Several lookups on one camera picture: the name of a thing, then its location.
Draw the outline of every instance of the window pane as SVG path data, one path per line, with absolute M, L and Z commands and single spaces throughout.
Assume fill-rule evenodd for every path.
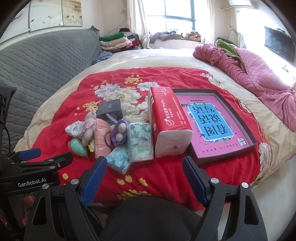
M 185 36 L 186 33 L 189 33 L 192 31 L 191 21 L 167 18 L 166 23 L 167 23 L 166 30 L 168 32 L 176 31 L 177 34 L 183 33 L 183 36 Z
M 143 2 L 146 15 L 165 15 L 164 0 L 144 0 Z
M 165 0 L 167 16 L 191 18 L 190 0 Z
M 151 34 L 165 31 L 164 17 L 147 17 L 147 27 Z

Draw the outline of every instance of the television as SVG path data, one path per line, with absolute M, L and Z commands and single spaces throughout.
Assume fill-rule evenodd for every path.
M 288 61 L 294 61 L 295 45 L 283 30 L 265 27 L 265 47 Z

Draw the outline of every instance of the pink package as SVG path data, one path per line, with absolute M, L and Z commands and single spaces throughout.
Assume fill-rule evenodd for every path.
M 95 141 L 95 157 L 107 157 L 111 153 L 111 127 L 104 120 L 96 120 Z

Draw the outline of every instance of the beige bed sheet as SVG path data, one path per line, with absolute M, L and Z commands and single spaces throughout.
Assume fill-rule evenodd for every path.
M 15 151 L 30 149 L 43 128 L 51 124 L 55 112 L 62 102 L 74 91 L 88 75 L 117 69 L 145 67 L 182 67 L 203 69 L 220 81 L 223 88 L 245 103 L 263 127 L 270 142 L 269 147 L 259 148 L 261 174 L 253 187 L 271 175 L 285 161 L 296 153 L 296 132 L 290 131 L 262 102 L 252 93 L 234 82 L 226 73 L 192 56 L 193 50 L 143 49 L 114 54 L 110 59 L 88 67 L 60 88 L 37 110 L 24 137 L 17 143 Z

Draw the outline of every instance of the air conditioner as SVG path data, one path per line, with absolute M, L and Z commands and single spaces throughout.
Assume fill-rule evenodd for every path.
M 255 8 L 252 0 L 229 0 L 229 4 L 233 7 L 248 7 Z

